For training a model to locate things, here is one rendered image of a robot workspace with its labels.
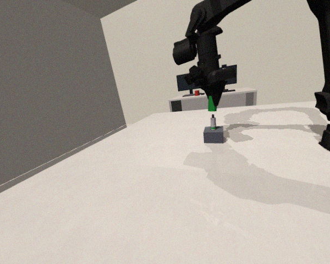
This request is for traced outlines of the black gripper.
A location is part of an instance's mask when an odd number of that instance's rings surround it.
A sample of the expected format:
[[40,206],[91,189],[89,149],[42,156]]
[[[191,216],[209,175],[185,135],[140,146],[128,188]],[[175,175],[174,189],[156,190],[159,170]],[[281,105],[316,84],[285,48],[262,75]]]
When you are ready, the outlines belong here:
[[217,51],[206,53],[198,57],[197,65],[205,62],[208,69],[208,76],[203,76],[195,81],[195,86],[200,86],[203,89],[209,99],[212,96],[214,106],[217,106],[221,98],[224,87],[228,81],[235,77],[235,70],[232,67],[219,69],[219,59],[221,54]]

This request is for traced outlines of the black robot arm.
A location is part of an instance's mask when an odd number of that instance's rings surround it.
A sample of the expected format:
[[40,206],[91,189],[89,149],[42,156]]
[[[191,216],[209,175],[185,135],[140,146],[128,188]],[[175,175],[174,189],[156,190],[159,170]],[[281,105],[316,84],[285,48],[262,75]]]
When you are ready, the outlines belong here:
[[[185,39],[174,43],[173,58],[177,65],[193,61],[198,57],[218,51],[216,35],[223,30],[217,26],[230,12],[247,4],[251,0],[204,0],[193,7],[190,22],[185,33]],[[307,0],[310,10],[318,20],[320,28],[320,41],[322,47],[322,60],[324,67],[324,88],[315,92],[317,103],[315,105],[330,121],[330,0]],[[195,32],[197,29],[197,32]],[[194,65],[189,74],[184,77],[188,85],[194,83],[202,76],[208,76],[205,62]],[[330,124],[323,131],[319,145],[330,151]]]

